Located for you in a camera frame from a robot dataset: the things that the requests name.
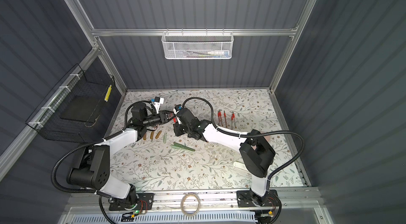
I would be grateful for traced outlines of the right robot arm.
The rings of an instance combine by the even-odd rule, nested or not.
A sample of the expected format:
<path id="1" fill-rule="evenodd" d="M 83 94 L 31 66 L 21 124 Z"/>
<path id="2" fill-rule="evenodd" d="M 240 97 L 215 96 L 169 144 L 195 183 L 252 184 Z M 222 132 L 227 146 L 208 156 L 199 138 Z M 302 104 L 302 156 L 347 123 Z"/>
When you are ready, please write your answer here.
<path id="1" fill-rule="evenodd" d="M 186 108 L 190 100 L 200 100 L 210 107 L 210 120 L 199 120 Z M 200 97 L 191 97 L 174 107 L 177 122 L 174 124 L 174 132 L 177 136 L 186 134 L 189 138 L 202 140 L 208 143 L 217 143 L 240 153 L 246 169 L 252 175 L 250 189 L 252 199 L 261 201 L 270 191 L 270 182 L 274 175 L 295 162 L 305 149 L 304 139 L 291 131 L 272 131 L 261 133 L 257 130 L 251 132 L 237 132 L 215 124 L 214 108 L 210 102 Z M 276 151 L 265 139 L 266 136 L 292 135 L 300 140 L 300 149 L 286 163 L 280 165 L 269 173 L 269 167 L 274 161 Z"/>

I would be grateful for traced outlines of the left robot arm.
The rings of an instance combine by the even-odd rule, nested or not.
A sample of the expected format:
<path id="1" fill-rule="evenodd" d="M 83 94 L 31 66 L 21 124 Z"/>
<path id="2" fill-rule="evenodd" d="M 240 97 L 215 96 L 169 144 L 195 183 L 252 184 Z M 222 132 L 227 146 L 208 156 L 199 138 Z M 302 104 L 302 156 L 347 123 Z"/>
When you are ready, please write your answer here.
<path id="1" fill-rule="evenodd" d="M 110 160 L 124 147 L 141 140 L 150 127 L 164 125 L 174 117 L 173 112 L 160 110 L 164 101 L 155 97 L 131 104 L 124 114 L 121 130 L 98 142 L 79 145 L 56 162 L 51 171 L 52 185 L 62 192 L 93 193 L 135 203 L 135 186 L 110 174 Z M 67 175 L 67 183 L 78 186 L 78 189 L 62 186 L 56 177 L 60 164 L 74 153 L 77 158 Z"/>

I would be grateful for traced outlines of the floral table mat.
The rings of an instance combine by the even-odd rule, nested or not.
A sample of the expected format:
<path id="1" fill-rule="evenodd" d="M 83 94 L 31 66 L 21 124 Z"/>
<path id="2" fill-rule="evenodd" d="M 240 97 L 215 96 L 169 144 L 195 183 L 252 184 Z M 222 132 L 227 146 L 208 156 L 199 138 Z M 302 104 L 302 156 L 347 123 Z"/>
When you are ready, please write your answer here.
<path id="1" fill-rule="evenodd" d="M 163 110 L 171 110 L 191 97 L 200 97 L 214 108 L 214 117 L 220 110 L 226 112 L 227 128 L 231 128 L 231 114 L 235 114 L 235 130 L 250 132 L 278 131 L 281 126 L 277 119 L 269 93 L 265 89 L 202 90 L 202 91 L 129 91 L 113 120 L 112 133 L 123 128 L 124 113 L 128 106 L 139 100 L 154 97 L 164 98 Z M 190 100 L 187 108 L 200 120 L 210 119 L 210 107 L 200 100 Z M 167 133 L 167 142 L 163 143 Z M 173 124 L 158 127 L 147 132 L 143 138 L 117 152 L 110 160 L 110 174 L 119 180 L 134 185 L 138 190 L 194 190 L 194 189 L 244 189 L 252 184 L 252 176 L 233 167 L 241 162 L 240 153 L 217 143 L 206 143 L 176 136 Z M 171 148 L 174 142 L 195 149 L 195 152 Z"/>

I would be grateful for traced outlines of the white rectangular eraser box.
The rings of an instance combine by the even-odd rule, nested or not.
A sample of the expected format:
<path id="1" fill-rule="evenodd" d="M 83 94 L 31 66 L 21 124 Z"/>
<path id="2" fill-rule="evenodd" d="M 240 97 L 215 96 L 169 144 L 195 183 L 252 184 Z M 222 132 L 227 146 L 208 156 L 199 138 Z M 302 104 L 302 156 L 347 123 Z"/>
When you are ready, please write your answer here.
<path id="1" fill-rule="evenodd" d="M 246 166 L 244 163 L 241 162 L 234 162 L 233 167 L 237 170 L 247 172 Z"/>

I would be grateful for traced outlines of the roll of clear tape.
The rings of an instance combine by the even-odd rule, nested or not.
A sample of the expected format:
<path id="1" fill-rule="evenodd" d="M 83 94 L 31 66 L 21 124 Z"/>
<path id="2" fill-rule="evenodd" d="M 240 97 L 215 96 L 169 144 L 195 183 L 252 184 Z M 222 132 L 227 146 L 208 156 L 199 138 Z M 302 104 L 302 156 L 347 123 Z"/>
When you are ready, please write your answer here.
<path id="1" fill-rule="evenodd" d="M 200 212 L 201 200 L 195 193 L 185 194 L 180 202 L 180 210 L 187 217 L 194 217 Z"/>

